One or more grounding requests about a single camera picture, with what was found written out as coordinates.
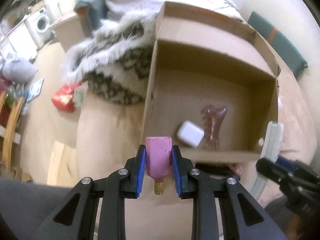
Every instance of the wooden chair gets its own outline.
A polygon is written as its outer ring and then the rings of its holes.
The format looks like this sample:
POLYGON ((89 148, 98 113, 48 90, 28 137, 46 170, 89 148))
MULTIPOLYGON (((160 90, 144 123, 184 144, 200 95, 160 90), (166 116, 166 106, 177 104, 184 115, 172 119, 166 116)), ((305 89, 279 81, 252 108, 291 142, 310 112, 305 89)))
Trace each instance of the wooden chair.
MULTIPOLYGON (((3 91, 0 94, 0 111, 4 105, 5 98, 7 97, 8 93, 3 91)), ((9 119, 7 122, 7 127, 4 133, 4 140, 2 146, 2 154, 1 154, 1 165, 2 165, 2 172, 7 173, 9 177, 14 177, 15 180, 30 182, 32 178, 29 174, 22 172, 20 167, 13 167, 11 160, 12 160, 12 143, 15 136, 15 129, 18 122, 18 118, 20 115, 20 111, 24 102, 24 98, 15 98, 11 112, 9 115, 9 119)))

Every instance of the cardboard box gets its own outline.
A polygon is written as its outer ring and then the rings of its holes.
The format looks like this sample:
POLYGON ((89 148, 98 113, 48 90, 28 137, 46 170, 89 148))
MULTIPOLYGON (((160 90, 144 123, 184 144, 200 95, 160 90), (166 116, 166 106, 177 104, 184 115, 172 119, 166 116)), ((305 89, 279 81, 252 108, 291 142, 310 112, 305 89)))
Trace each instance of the cardboard box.
POLYGON ((79 16, 74 11, 61 15, 52 28, 56 33, 56 40, 65 52, 85 39, 79 16))
POLYGON ((182 155, 200 152, 203 161, 207 155, 226 162, 229 153, 234 162, 237 152, 239 160, 257 160, 258 140, 269 121, 278 121, 278 63, 266 41, 237 20, 174 2, 164 3, 156 32, 141 142, 171 136, 182 155), (203 127, 200 112, 209 104, 228 109, 220 151, 184 150, 176 136, 180 125, 190 120, 203 127))
POLYGON ((40 2, 36 3, 34 6, 32 6, 32 7, 29 8, 29 13, 30 13, 30 14, 31 14, 31 13, 34 13, 34 12, 40 10, 40 9, 41 9, 42 7, 44 7, 44 6, 45 6, 45 3, 44 3, 43 0, 41 0, 40 2))

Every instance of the teal cushion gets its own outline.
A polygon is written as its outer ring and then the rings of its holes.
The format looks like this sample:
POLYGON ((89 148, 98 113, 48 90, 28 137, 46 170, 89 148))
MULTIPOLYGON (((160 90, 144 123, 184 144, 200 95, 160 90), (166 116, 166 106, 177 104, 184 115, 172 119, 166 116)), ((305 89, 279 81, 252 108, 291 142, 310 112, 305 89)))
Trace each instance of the teal cushion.
POLYGON ((107 17, 108 8, 104 0, 80 0, 76 3, 74 10, 88 7, 87 20, 92 30, 101 26, 101 20, 107 17))
MULTIPOLYGON (((269 21, 255 11, 251 13, 248 23, 266 40, 269 39, 272 29, 275 28, 269 21)), ((308 63, 304 57, 280 31, 276 31, 271 46, 292 70, 295 78, 308 67, 308 63)))

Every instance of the red gift bag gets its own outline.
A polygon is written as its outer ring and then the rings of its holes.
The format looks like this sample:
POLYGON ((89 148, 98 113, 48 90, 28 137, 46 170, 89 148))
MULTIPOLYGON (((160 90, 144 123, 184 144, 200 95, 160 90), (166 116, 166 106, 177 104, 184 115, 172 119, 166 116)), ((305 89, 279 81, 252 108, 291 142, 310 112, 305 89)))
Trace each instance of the red gift bag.
POLYGON ((51 98, 52 103, 56 108, 65 112, 74 112, 75 104, 73 103, 73 95, 75 93, 75 89, 81 86, 81 83, 74 84, 72 86, 64 85, 60 88, 54 96, 51 98))

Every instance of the fur blanket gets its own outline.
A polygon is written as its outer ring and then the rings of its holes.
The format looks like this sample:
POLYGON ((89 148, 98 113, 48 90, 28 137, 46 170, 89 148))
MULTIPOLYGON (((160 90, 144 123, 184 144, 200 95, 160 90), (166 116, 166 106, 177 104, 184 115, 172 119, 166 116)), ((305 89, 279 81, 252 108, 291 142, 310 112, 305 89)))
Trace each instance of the fur blanket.
POLYGON ((130 11, 119 23, 103 21, 93 38, 67 52, 67 82, 88 81, 106 100, 122 105, 146 97, 157 12, 130 11))

